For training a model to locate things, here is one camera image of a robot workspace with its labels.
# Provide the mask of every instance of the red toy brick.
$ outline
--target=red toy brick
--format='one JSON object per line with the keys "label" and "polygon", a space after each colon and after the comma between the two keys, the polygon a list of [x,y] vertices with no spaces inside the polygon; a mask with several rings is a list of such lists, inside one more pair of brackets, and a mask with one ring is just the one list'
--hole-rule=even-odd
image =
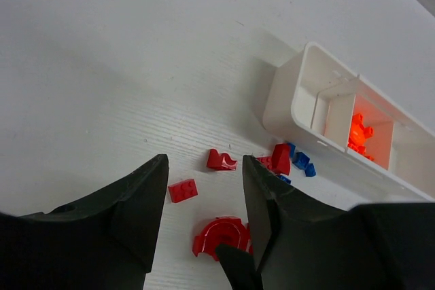
{"label": "red toy brick", "polygon": [[267,169],[272,169],[272,158],[270,156],[263,156],[261,158],[256,158],[258,161],[260,161],[263,166],[265,166]]}
{"label": "red toy brick", "polygon": [[224,243],[246,251],[248,239],[248,232],[239,218],[217,217],[195,237],[192,251],[195,256],[207,253],[215,261],[219,261],[215,252],[219,244]]}
{"label": "red toy brick", "polygon": [[168,186],[169,194],[171,195],[172,203],[182,202],[188,198],[198,195],[194,179],[187,179]]}
{"label": "red toy brick", "polygon": [[216,149],[210,149],[207,167],[213,170],[236,170],[237,161],[232,160],[228,153],[219,154]]}
{"label": "red toy brick", "polygon": [[290,146],[288,144],[276,144],[272,153],[271,170],[277,175],[289,175],[290,169]]}

